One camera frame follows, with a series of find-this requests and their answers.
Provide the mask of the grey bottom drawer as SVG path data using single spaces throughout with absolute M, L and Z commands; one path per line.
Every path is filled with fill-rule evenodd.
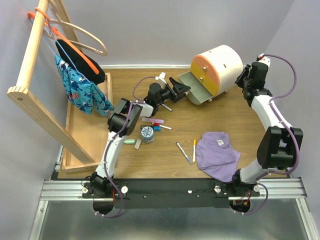
M 200 83 L 200 81 L 190 72 L 185 72 L 178 76 L 179 82 L 189 86 L 187 98 L 195 105 L 211 102 L 214 96 Z

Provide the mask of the blue small cap eraser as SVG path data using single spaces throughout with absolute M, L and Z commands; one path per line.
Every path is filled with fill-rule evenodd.
M 154 126 L 153 126 L 153 130 L 154 130 L 155 132 L 160 132 L 160 131 L 161 131 L 161 127 L 160 127 L 160 126 L 157 126 L 157 125 L 154 125 Z

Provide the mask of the grey white eraser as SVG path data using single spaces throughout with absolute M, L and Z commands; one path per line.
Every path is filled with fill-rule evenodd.
M 134 145 L 134 149 L 138 150 L 140 145 L 141 145 L 141 143 L 142 143 L 142 140 L 141 139 L 137 139 L 137 141 L 136 141 L 136 143 Z

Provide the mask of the mint green eraser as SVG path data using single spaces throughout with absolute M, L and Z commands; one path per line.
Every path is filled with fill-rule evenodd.
M 126 144 L 126 145 L 134 145 L 135 144 L 135 139 L 126 139 L 125 141 L 124 141 L 124 143 Z

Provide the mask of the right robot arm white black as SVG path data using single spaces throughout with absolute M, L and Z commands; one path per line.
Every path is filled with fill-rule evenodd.
M 253 191 L 258 180 L 268 174 L 293 172 L 300 161 L 303 131 L 285 120 L 275 104 L 276 97 L 265 88 L 270 63 L 269 55 L 257 57 L 256 61 L 244 67 L 235 81 L 248 105 L 258 115 L 265 134 L 258 146 L 256 159 L 233 175 L 230 191 L 234 196 Z

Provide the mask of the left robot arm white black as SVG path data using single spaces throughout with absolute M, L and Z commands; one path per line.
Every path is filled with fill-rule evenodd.
M 170 77 L 169 85 L 163 78 L 157 76 L 157 82 L 149 85 L 144 99 L 136 98 L 130 101 L 121 98 L 113 113 L 108 118 L 108 139 L 101 161 L 95 171 L 87 177 L 89 182 L 83 185 L 82 193 L 101 198 L 107 197 L 112 190 L 117 190 L 113 182 L 115 167 L 121 148 L 129 135 L 134 131 L 139 117 L 154 117 L 159 106 L 165 101 L 174 103 L 183 99 L 191 87 Z

